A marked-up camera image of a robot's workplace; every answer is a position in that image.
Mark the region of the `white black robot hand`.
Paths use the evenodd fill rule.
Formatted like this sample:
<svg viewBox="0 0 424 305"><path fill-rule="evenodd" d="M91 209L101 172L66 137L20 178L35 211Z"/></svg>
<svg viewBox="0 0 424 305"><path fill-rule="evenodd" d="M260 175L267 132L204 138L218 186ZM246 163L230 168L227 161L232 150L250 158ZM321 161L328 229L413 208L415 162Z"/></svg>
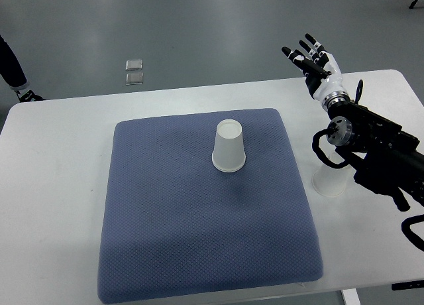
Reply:
<svg viewBox="0 0 424 305"><path fill-rule="evenodd" d="M343 75L334 56L318 40L309 33L305 34L305 39L308 43L300 40L299 45L306 54L286 46L282 47L282 52L301 70L310 96L328 111L332 104L349 99Z"/></svg>

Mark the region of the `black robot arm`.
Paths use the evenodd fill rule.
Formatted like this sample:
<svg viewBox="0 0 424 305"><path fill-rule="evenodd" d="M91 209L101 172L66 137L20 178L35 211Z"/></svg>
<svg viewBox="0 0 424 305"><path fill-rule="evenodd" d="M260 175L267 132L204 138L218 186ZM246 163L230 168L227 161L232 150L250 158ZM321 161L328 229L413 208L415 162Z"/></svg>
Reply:
<svg viewBox="0 0 424 305"><path fill-rule="evenodd" d="M359 104L363 83L354 100L335 91L322 102L330 123L313 136L312 149L321 162L334 169L348 165L355 170L354 181L375 194L389 196L405 212L409 194L423 203L423 155L419 139L401 125Z"/></svg>

